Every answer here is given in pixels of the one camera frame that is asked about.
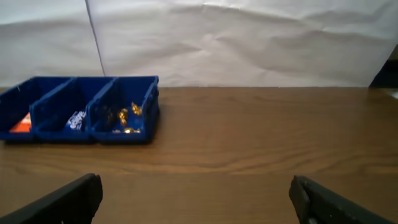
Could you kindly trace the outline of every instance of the wooden table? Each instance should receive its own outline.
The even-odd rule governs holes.
[[[0,215],[94,172],[93,223],[298,223],[294,174],[398,222],[398,100],[364,88],[163,88],[147,146],[6,145]]]

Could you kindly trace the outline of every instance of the white sheet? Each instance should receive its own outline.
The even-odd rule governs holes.
[[[106,75],[162,86],[368,86],[396,0],[89,0]]]
[[[84,0],[0,1],[0,86],[34,75],[103,76]]]

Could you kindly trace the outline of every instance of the dark line on backdrop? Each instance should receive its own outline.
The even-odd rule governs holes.
[[[102,64],[102,57],[101,57],[100,47],[98,46],[97,35],[96,35],[96,33],[95,33],[94,24],[93,24],[93,19],[91,18],[90,5],[88,4],[88,1],[89,1],[89,0],[85,0],[85,2],[86,2],[87,14],[88,14],[88,19],[90,20],[90,26],[91,26],[91,29],[93,30],[94,39],[95,39],[95,45],[97,46],[97,52],[98,52],[99,62],[100,62],[100,64],[101,64],[101,68],[102,68],[102,73],[103,73],[104,76],[106,77],[105,70],[104,70],[104,65]]]

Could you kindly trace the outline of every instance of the blue plastic container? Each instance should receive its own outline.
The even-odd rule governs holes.
[[[55,87],[66,82],[68,77],[34,77],[0,95],[0,139],[33,140],[34,132],[10,133],[25,115],[30,112],[30,105],[39,100]]]
[[[102,89],[116,78],[76,77],[56,87],[32,105],[32,129],[42,141],[89,141],[90,119],[86,113],[85,127],[80,131],[65,129],[76,111],[88,111]]]
[[[120,77],[89,105],[91,135],[99,142],[148,142],[153,138],[159,114],[157,83],[153,77]],[[132,103],[142,108],[141,115],[132,112]],[[122,126],[118,112],[127,109],[127,125]],[[139,129],[139,133],[124,133],[125,128]]]

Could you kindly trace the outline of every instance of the gold object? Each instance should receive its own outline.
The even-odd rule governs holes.
[[[130,133],[141,133],[140,129],[134,129],[134,128],[124,128],[124,133],[130,134]]]
[[[120,120],[120,124],[121,124],[122,126],[125,126],[125,125],[127,125],[127,121],[126,121],[125,119],[121,119],[121,120]]]
[[[120,112],[119,112],[119,118],[120,120],[122,119],[128,119],[129,118],[129,111],[125,108],[123,108]]]
[[[142,114],[142,108],[133,102],[131,103],[131,110],[135,115],[140,116]]]

